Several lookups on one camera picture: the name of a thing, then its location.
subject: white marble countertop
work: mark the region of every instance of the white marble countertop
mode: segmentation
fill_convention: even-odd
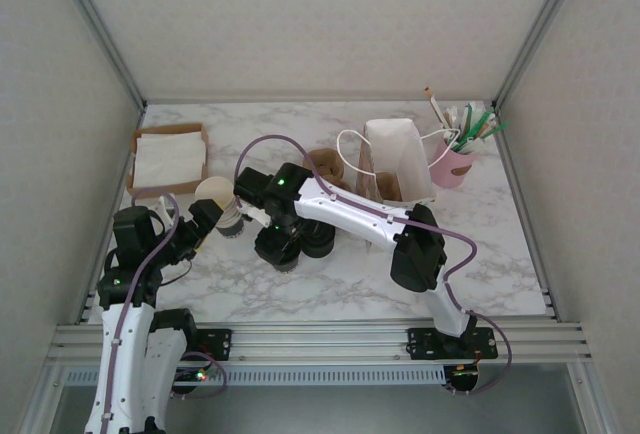
[[[334,147],[343,129],[362,130],[369,119],[408,117],[421,134],[437,129],[427,102],[268,103],[149,106],[144,126],[202,122],[209,134],[209,174],[233,178],[242,149],[256,137],[286,134],[307,150]],[[425,140],[428,158],[437,136]],[[343,152],[357,163],[359,142],[344,138]],[[300,163],[293,146],[265,141],[247,156],[245,166],[275,173],[283,162]],[[345,180],[355,186],[355,174],[346,168]],[[430,205],[441,227],[471,237],[478,256],[451,278],[458,299],[467,307],[490,315],[537,315],[545,312],[540,286],[533,269],[497,148],[474,164],[461,187],[437,188]],[[125,193],[123,206],[129,205]],[[179,196],[181,209],[193,195]],[[389,277],[391,256],[365,241],[338,231],[335,247],[324,259],[300,256],[290,273],[280,273],[253,250],[260,227],[245,224],[235,239],[217,232],[209,236],[184,279],[160,289],[157,307],[188,307],[196,321],[325,321],[429,317],[421,294],[407,291]],[[451,262],[461,260],[468,246],[446,239]],[[163,271],[166,280],[184,270]],[[94,307],[90,322],[100,322]]]

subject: white wall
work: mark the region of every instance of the white wall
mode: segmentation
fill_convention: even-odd
[[[504,114],[549,275],[640,432],[640,0],[567,0]]]
[[[0,1],[0,430],[74,321],[136,112],[71,0]]]
[[[544,0],[94,0],[150,101],[492,98]]]

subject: pink cup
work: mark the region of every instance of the pink cup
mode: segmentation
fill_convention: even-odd
[[[440,144],[438,144],[438,149],[436,149],[436,153],[431,162],[438,159],[446,148],[447,145],[445,144],[444,139],[442,139]],[[458,154],[457,152],[449,150],[442,159],[429,168],[431,180],[438,186],[446,189],[458,187],[462,184],[462,181],[464,181],[467,172],[471,169],[473,161],[477,158],[477,153]]]

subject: cardboard tray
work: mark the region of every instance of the cardboard tray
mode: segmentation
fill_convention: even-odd
[[[196,187],[203,180],[209,177],[209,164],[207,160],[207,154],[209,151],[209,136],[207,135],[206,128],[201,123],[192,123],[192,124],[174,124],[171,126],[158,126],[158,127],[148,127],[146,129],[137,129],[133,133],[133,137],[131,138],[131,152],[135,156],[136,151],[138,149],[138,138],[142,136],[143,133],[146,134],[185,134],[187,132],[200,132],[202,135],[202,140],[205,144],[205,158],[204,164],[202,165],[202,176],[200,179],[191,181],[191,182],[183,182],[181,184],[170,184],[168,186],[154,186],[154,189],[162,189],[163,191],[170,192],[172,194],[190,194],[196,191]],[[148,189],[146,187],[133,187],[133,176],[135,176],[135,162],[131,166],[131,172],[127,174],[127,192],[132,196],[137,194],[139,191],[143,189]],[[149,197],[157,197],[158,194],[149,191],[144,192],[138,196],[139,199],[146,199]]]

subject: purple cable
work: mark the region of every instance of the purple cable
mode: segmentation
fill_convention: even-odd
[[[220,363],[218,361],[216,361],[213,357],[211,357],[208,354],[205,354],[204,352],[197,352],[197,351],[185,352],[182,355],[182,359],[184,359],[185,357],[189,357],[189,356],[201,357],[201,358],[209,361],[212,365],[216,366],[216,368],[222,373],[222,386],[220,386],[218,389],[216,389],[215,391],[213,391],[211,393],[200,394],[200,395],[197,395],[197,396],[189,396],[189,397],[187,397],[186,394],[176,394],[174,392],[171,392],[171,397],[178,397],[178,398],[182,399],[183,401],[184,400],[188,401],[190,399],[208,399],[210,397],[215,397],[218,394],[222,394],[228,387],[227,371],[224,370],[222,365],[220,365]]]
[[[373,215],[381,217],[383,219],[387,218],[388,214],[386,212],[378,211],[377,209],[374,209],[373,207],[369,207],[369,206],[366,206],[364,204],[360,204],[359,202],[354,201],[352,199],[347,199],[347,198],[341,196],[340,194],[338,194],[337,192],[334,192],[334,191],[330,190],[329,187],[327,187],[327,185],[325,184],[324,179],[318,173],[318,170],[316,169],[316,166],[313,163],[313,160],[311,159],[311,156],[309,155],[309,153],[307,151],[305,151],[305,149],[297,141],[295,141],[294,139],[291,139],[290,137],[283,136],[281,134],[268,134],[266,136],[261,136],[261,137],[258,137],[257,139],[254,139],[253,141],[251,141],[249,143],[249,145],[247,147],[245,147],[244,150],[240,153],[240,157],[238,158],[238,162],[236,164],[236,169],[235,169],[235,172],[234,172],[234,175],[233,175],[234,181],[236,179],[238,179],[238,175],[240,174],[240,166],[242,165],[242,161],[244,160],[244,158],[247,155],[247,153],[249,152],[249,150],[253,146],[255,146],[256,144],[258,144],[259,142],[266,141],[268,139],[280,139],[282,141],[287,141],[287,142],[293,144],[302,153],[302,155],[304,156],[305,160],[309,163],[309,166],[311,167],[311,172],[313,172],[313,177],[318,182],[318,184],[320,185],[322,190],[325,192],[325,194],[327,194],[327,195],[335,195],[336,196],[336,200],[338,200],[338,201],[340,201],[340,202],[342,202],[344,204],[347,204],[348,206],[355,207],[356,209],[360,209],[361,211],[368,212],[369,214],[373,214]],[[238,205],[242,205],[240,203],[240,198],[236,197],[236,199],[237,199]],[[498,331],[498,333],[500,334],[502,339],[504,340],[505,346],[507,348],[507,365],[505,366],[505,368],[502,371],[502,373],[496,379],[491,381],[490,383],[488,383],[488,384],[486,384],[486,385],[484,385],[484,386],[482,386],[482,387],[480,387],[478,389],[475,389],[473,391],[466,391],[466,395],[472,396],[472,395],[476,395],[476,394],[481,394],[481,393],[491,389],[492,387],[496,386],[497,384],[502,382],[502,380],[505,378],[505,376],[507,375],[507,373],[511,369],[511,363],[513,361],[513,351],[511,350],[511,343],[507,339],[507,336],[504,334],[504,331],[502,329],[500,329],[500,327],[498,327],[498,325],[493,320],[491,320],[489,317],[485,316],[484,314],[478,314],[477,312],[474,312],[472,310],[464,309],[462,307],[462,305],[460,304],[460,302],[458,302],[458,299],[456,299],[456,296],[453,293],[453,289],[451,289],[451,286],[449,285],[449,277],[451,277],[451,275],[454,272],[459,271],[464,266],[469,264],[473,260],[473,258],[476,257],[476,254],[478,252],[478,246],[476,245],[475,242],[473,242],[473,240],[471,240],[467,236],[463,236],[462,234],[458,234],[457,232],[453,232],[453,231],[450,231],[448,229],[442,229],[441,227],[430,226],[428,224],[423,224],[421,222],[412,221],[410,219],[403,219],[403,218],[399,218],[399,217],[394,217],[393,221],[399,222],[401,224],[406,224],[408,226],[419,227],[420,229],[424,229],[426,231],[435,232],[435,233],[441,234],[443,236],[453,237],[454,239],[458,239],[460,241],[463,241],[463,242],[467,243],[469,245],[469,247],[471,247],[471,253],[466,258],[464,258],[462,261],[460,261],[458,264],[456,264],[455,266],[451,267],[444,274],[444,276],[442,276],[442,282],[444,282],[444,284],[445,284],[445,288],[447,290],[447,294],[449,294],[449,297],[451,298],[451,302],[453,303],[453,305],[457,309],[459,309],[460,311],[464,312],[465,314],[476,316],[476,317],[482,319],[483,321],[487,322],[491,326],[493,326],[496,329],[496,331]]]
[[[149,255],[144,258],[144,261],[142,261],[142,263],[138,266],[138,269],[136,270],[133,276],[133,279],[131,281],[131,287],[129,287],[129,291],[127,292],[127,297],[124,300],[124,305],[122,306],[122,312],[120,313],[120,317],[118,318],[118,323],[116,324],[116,330],[113,334],[114,339],[120,339],[120,334],[122,333],[122,326],[124,325],[124,320],[127,317],[127,312],[129,312],[131,299],[133,298],[133,293],[135,291],[136,286],[138,285],[138,279],[140,279],[142,272],[149,265],[149,262],[151,262],[151,260],[158,255],[158,253],[164,248],[164,246],[166,246],[169,243],[169,241],[175,234],[176,229],[178,229],[178,220],[180,219],[180,208],[178,207],[178,203],[176,202],[176,200],[168,193],[162,190],[153,189],[153,188],[142,189],[133,195],[133,197],[131,198],[131,205],[132,206],[136,205],[136,199],[138,198],[138,196],[140,196],[140,194],[142,194],[143,192],[150,192],[150,191],[155,191],[159,195],[164,196],[173,205],[173,209],[174,209],[173,226],[171,226],[171,229],[169,229],[169,232],[167,233],[165,238],[162,241],[160,241],[160,243],[155,247],[155,249],[151,251]],[[111,413],[111,398],[113,397],[113,379],[115,377],[115,367],[116,367],[116,358],[118,356],[118,347],[119,347],[118,344],[111,345],[111,355],[109,356],[109,367],[107,369],[107,385],[105,388],[105,395],[104,395],[104,411],[103,411],[104,414]],[[106,416],[102,418],[100,434],[106,434],[107,429],[109,428],[109,420],[110,419],[106,418]]]

